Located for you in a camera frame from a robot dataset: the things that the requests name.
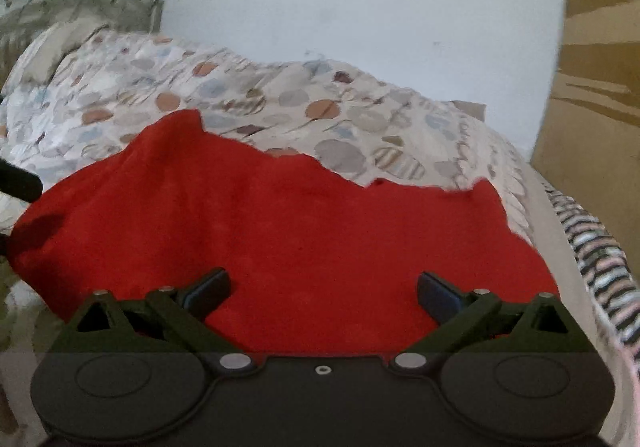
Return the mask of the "red shirt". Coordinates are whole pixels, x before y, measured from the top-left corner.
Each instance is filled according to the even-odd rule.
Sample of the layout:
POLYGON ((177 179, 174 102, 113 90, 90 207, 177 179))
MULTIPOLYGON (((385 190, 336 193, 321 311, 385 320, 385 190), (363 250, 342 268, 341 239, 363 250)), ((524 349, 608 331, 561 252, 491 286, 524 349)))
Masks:
POLYGON ((51 187, 8 258, 62 319, 98 289, 132 300, 222 267, 232 292, 206 323, 258 354, 405 349, 435 327, 416 300, 424 271, 510 302, 556 289, 488 181, 359 186, 309 156, 207 133, 193 110, 51 187))

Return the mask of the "beige pillow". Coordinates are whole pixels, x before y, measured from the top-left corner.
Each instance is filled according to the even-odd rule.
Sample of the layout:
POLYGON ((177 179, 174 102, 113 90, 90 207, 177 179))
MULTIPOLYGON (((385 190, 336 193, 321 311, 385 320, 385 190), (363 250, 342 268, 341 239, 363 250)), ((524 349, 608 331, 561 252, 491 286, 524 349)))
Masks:
POLYGON ((96 32, 110 25, 105 19, 83 17, 56 22, 32 41, 2 83, 1 94, 11 94, 21 85, 47 85, 66 55, 77 50, 96 32))

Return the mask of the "striped black white cloth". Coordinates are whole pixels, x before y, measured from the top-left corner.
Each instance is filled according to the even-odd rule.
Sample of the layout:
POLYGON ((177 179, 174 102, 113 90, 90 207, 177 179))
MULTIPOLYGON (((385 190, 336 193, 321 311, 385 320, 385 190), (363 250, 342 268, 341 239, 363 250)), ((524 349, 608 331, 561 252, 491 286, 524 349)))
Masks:
POLYGON ((627 254, 581 204, 542 181, 576 259, 579 273, 617 340, 639 356, 639 284, 627 254))

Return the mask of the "patterned bed cover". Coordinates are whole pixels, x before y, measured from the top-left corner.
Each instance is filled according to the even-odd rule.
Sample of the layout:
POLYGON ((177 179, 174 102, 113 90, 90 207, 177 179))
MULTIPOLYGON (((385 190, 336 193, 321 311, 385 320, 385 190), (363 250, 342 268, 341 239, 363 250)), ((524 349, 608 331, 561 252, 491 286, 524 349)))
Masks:
POLYGON ((103 28, 65 56, 47 85, 2 95, 1 155, 52 186, 178 109, 200 111, 210 132, 263 152, 313 156, 358 184, 455 189, 487 178, 511 229, 540 252, 612 371, 604 438, 638 444, 639 356, 594 304, 544 178, 486 126, 477 105, 428 100, 331 60, 255 64, 225 48, 103 28))

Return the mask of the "metal bed headboard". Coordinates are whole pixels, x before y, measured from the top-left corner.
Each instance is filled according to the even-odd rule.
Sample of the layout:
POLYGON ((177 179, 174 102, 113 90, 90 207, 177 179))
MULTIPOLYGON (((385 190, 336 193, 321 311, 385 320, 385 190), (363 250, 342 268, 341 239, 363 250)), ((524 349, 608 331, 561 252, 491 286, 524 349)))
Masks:
POLYGON ((96 16, 125 31, 160 31, 164 0, 1 0, 1 79, 44 30, 56 22, 96 16))

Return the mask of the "wooden wardrobe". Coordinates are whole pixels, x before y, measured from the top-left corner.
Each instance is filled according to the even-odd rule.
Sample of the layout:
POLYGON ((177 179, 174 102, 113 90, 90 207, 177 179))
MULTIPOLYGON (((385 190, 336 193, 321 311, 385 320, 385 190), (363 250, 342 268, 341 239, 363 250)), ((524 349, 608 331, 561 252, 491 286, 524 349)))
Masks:
POLYGON ((639 268, 639 0, 566 0, 533 167, 596 215, 639 268))

